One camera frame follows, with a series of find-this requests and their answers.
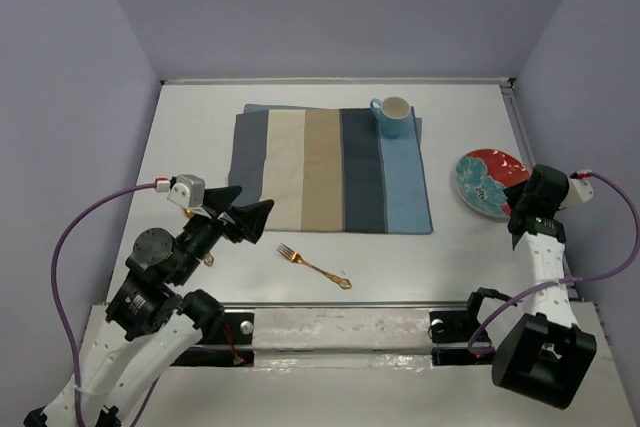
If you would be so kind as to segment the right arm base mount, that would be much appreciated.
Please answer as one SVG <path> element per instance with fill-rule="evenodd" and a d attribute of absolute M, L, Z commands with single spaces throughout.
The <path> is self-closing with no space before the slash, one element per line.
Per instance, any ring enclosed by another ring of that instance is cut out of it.
<path fill-rule="evenodd" d="M 433 366 L 480 366 L 492 363 L 493 350 L 488 354 L 474 354 L 467 348 L 471 335 L 480 325 L 478 315 L 485 299 L 505 301 L 509 296 L 495 289 L 479 288 L 469 295 L 464 308 L 429 313 L 427 334 L 434 345 L 431 351 Z"/>

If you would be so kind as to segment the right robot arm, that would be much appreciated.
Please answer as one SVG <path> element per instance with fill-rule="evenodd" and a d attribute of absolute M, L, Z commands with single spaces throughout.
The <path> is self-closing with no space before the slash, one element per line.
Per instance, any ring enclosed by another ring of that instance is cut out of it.
<path fill-rule="evenodd" d="M 555 219 L 568 205 L 593 197 L 590 184 L 544 165 L 505 190 L 511 209 L 507 225 L 512 248 L 528 281 L 550 285 L 518 301 L 522 317 L 497 347 L 494 385 L 557 409 L 573 401 L 595 357 L 597 342 L 581 330 L 572 311 L 565 277 L 566 232 Z"/>

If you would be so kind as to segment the gold fork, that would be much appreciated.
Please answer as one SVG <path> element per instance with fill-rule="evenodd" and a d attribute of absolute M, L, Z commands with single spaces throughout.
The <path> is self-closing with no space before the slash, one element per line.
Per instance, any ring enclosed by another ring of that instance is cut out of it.
<path fill-rule="evenodd" d="M 299 252 L 294 249 L 284 245 L 279 244 L 277 247 L 277 252 L 285 258 L 288 262 L 298 265 L 306 266 L 315 272 L 321 274 L 325 278 L 329 279 L 334 284 L 338 285 L 342 290 L 350 290 L 352 288 L 352 284 L 349 279 L 337 276 L 333 273 L 330 273 L 326 270 L 323 270 L 316 265 L 307 261 Z"/>

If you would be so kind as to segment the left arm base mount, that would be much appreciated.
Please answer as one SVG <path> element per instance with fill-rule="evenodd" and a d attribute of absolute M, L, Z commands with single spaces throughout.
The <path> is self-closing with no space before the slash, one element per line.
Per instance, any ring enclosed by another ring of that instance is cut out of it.
<path fill-rule="evenodd" d="M 210 331 L 189 347 L 174 362 L 175 367 L 245 368 L 254 363 L 252 346 L 255 313 L 248 309 L 230 309 L 222 326 Z"/>

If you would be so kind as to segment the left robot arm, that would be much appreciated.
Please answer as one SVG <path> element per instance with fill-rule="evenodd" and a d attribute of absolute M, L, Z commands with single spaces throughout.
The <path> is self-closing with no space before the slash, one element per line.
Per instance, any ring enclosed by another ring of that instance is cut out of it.
<path fill-rule="evenodd" d="M 26 426 L 119 426 L 134 405 L 146 406 L 160 376 L 198 342 L 215 339 L 224 328 L 224 306 L 202 289 L 175 292 L 222 238 L 255 244 L 275 203 L 271 199 L 234 206 L 242 188 L 208 189 L 193 175 L 158 177 L 132 192 L 153 189 L 191 211 L 178 236 L 163 228 L 144 230 L 125 265 L 125 280 L 108 303 L 93 343 L 80 350 L 62 306 L 58 261 L 64 241 L 81 220 L 106 204 L 101 199 L 66 228 L 52 254 L 54 305 L 71 347 L 73 373 L 48 405 L 29 412 Z"/>

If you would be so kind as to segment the light blue mug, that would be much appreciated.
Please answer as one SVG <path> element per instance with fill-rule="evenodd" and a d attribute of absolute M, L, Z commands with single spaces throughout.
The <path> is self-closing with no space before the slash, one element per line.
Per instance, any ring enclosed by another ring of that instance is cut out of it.
<path fill-rule="evenodd" d="M 402 134 L 411 114 L 411 107 L 406 100 L 400 97 L 388 97 L 384 100 L 374 98 L 369 107 L 383 136 L 395 139 Z"/>

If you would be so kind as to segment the gold spoon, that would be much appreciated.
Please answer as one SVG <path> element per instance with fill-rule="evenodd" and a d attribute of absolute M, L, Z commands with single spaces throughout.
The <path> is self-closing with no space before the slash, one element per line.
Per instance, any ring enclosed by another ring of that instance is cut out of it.
<path fill-rule="evenodd" d="M 189 210 L 189 209 L 185 209 L 185 210 L 184 210 L 184 214 L 185 214 L 189 219 L 191 219 L 192 217 L 194 217 L 194 216 L 196 215 L 196 213 L 195 213 L 195 212 L 193 212 L 193 211 L 191 211 L 191 210 Z M 208 253 L 203 257 L 203 259 L 201 260 L 201 262 L 202 262 L 202 263 L 204 263 L 207 267 L 212 267 L 212 266 L 213 266 L 213 264 L 214 264 L 214 257 L 213 257 L 213 255 L 212 255 L 210 252 L 208 252 Z"/>

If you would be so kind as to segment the red and teal floral plate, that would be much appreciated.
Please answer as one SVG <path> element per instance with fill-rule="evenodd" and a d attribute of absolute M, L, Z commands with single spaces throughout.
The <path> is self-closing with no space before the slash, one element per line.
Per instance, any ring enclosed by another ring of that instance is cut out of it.
<path fill-rule="evenodd" d="M 468 152 L 454 169 L 454 183 L 462 200 L 473 210 L 498 220 L 508 220 L 511 215 L 504 190 L 529 176 L 520 160 L 497 149 Z"/>

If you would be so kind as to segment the striped cloth placemat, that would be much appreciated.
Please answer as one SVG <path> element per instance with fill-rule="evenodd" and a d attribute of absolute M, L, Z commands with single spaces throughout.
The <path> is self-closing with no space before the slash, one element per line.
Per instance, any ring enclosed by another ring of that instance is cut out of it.
<path fill-rule="evenodd" d="M 248 104 L 235 118 L 228 182 L 245 206 L 271 199 L 267 228 L 282 232 L 428 235 L 422 120 L 399 137 L 368 109 Z"/>

